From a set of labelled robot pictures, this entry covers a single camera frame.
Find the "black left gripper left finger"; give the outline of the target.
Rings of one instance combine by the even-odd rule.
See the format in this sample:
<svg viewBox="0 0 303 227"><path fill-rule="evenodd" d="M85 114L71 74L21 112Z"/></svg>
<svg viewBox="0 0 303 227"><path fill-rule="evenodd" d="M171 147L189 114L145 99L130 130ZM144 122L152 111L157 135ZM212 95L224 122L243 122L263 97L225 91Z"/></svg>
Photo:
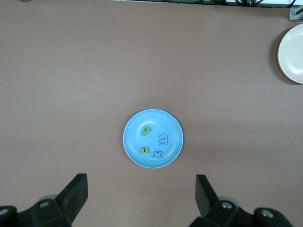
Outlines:
<svg viewBox="0 0 303 227"><path fill-rule="evenodd" d="M77 174L53 199L35 203L25 211L15 206L1 206L2 227L71 227L88 199L87 174Z"/></svg>

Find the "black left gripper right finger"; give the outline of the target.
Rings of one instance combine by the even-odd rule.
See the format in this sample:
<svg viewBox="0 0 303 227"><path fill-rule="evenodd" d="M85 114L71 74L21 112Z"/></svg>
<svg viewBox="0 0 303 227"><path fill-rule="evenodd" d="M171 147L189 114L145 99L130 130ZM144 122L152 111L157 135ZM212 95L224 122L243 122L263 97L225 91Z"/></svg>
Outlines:
<svg viewBox="0 0 303 227"><path fill-rule="evenodd" d="M220 199L205 175L196 175L195 199L200 212L191 227L291 227L279 211L257 208L250 214L234 202Z"/></svg>

